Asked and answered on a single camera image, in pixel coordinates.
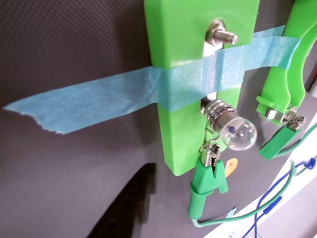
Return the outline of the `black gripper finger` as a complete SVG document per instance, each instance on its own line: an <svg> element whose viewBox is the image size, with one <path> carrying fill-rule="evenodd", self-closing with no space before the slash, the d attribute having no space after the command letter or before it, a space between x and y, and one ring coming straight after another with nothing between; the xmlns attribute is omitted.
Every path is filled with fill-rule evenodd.
<svg viewBox="0 0 317 238"><path fill-rule="evenodd" d="M89 238L139 238L156 193L157 165L144 164L96 223Z"/></svg>

